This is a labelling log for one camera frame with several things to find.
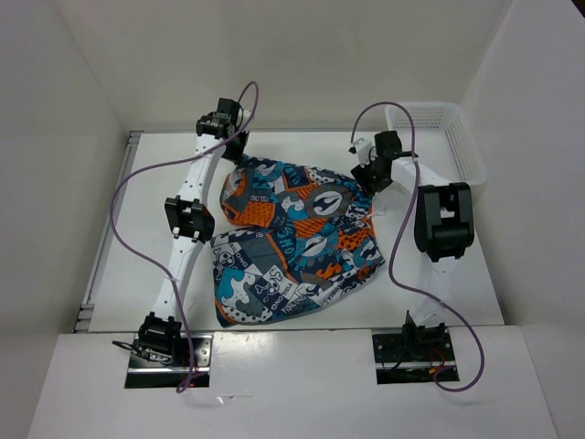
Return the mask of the colourful patterned shorts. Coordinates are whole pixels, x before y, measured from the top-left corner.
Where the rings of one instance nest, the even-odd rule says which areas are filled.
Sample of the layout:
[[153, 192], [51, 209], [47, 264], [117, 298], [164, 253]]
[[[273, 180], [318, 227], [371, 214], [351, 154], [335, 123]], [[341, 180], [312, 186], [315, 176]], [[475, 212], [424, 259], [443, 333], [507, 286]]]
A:
[[343, 174], [245, 155], [219, 201], [233, 226], [210, 243], [222, 327], [314, 313], [365, 284], [385, 262], [373, 200]]

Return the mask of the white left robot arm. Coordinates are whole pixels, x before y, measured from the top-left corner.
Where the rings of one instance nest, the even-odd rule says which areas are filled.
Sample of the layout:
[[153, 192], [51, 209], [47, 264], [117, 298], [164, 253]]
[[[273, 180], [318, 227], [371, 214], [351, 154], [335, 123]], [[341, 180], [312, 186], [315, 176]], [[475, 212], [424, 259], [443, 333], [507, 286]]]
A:
[[186, 324], [180, 313], [197, 257], [214, 234], [215, 220], [207, 209], [210, 185], [223, 155], [230, 160], [241, 157], [249, 132], [240, 128], [249, 118], [249, 111], [227, 98], [218, 100], [214, 112], [200, 117], [196, 123], [196, 158], [177, 194], [165, 200], [165, 215], [173, 236], [167, 265], [170, 275], [134, 342], [141, 356], [151, 355], [162, 365], [175, 364], [185, 357], [181, 331]]

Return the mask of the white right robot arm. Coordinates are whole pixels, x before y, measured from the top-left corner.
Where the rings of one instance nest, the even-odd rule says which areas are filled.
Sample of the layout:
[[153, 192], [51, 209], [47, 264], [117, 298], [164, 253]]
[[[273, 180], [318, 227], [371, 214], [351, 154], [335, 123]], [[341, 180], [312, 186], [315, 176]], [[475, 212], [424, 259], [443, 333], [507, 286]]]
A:
[[415, 197], [407, 213], [414, 218], [413, 238], [420, 252], [416, 288], [424, 292], [424, 300], [407, 312], [401, 349], [392, 362], [422, 359], [444, 340], [452, 272], [474, 240], [472, 190], [413, 160], [395, 131], [378, 133], [373, 140], [352, 139], [349, 152], [358, 160], [351, 174], [367, 196], [395, 184]]

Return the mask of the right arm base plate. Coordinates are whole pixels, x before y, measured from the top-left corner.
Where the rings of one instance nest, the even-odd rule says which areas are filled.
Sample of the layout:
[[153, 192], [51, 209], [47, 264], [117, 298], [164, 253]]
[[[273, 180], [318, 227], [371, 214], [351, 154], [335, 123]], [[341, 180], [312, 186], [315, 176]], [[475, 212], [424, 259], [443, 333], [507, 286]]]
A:
[[399, 333], [375, 333], [372, 344], [378, 385], [433, 382], [436, 372], [439, 382], [460, 380], [449, 336], [406, 348]]

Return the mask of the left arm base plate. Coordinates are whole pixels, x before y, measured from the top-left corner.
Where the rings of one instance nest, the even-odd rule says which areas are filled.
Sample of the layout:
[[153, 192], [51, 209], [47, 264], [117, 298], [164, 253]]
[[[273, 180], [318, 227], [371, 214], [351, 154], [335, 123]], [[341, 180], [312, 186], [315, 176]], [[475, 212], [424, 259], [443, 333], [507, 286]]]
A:
[[[193, 336], [195, 369], [189, 387], [208, 388], [213, 337], [210, 334]], [[187, 378], [189, 371], [189, 349], [186, 337], [182, 337], [178, 353], [157, 352], [149, 348], [138, 348], [138, 337], [132, 343], [125, 389], [170, 389], [176, 388]]]

